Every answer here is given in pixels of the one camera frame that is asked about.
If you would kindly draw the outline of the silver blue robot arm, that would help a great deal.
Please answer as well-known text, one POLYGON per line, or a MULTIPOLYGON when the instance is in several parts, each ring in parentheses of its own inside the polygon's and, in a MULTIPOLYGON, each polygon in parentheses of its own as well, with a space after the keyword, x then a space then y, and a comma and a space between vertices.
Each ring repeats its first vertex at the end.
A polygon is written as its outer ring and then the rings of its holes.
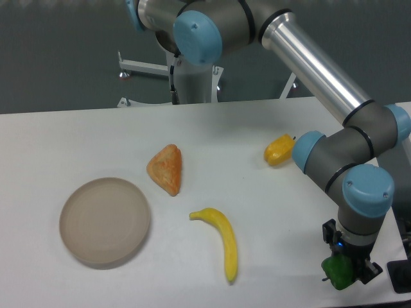
POLYGON ((303 32, 278 1, 127 1, 137 31, 150 30, 168 52, 175 105, 214 98, 211 75, 223 56, 253 42, 273 51, 342 125, 331 135, 312 131, 292 150, 299 169, 337 205, 322 226, 331 256, 322 269, 334 288, 364 284, 382 269, 370 260, 394 181, 373 158, 410 135, 410 116, 397 105, 375 103, 303 32))

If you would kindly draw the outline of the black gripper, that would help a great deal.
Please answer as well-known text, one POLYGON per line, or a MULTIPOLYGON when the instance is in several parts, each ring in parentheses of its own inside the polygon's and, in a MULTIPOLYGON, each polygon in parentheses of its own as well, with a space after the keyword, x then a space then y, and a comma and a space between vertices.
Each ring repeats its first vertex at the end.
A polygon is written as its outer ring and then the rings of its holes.
POLYGON ((332 255, 342 254, 349 257, 354 270, 354 284, 360 281, 366 285, 383 272, 380 265, 371 261, 371 252, 375 240, 361 242, 361 236, 352 234, 343 227, 337 226, 334 219, 330 219, 322 225, 322 236, 329 245, 332 255))

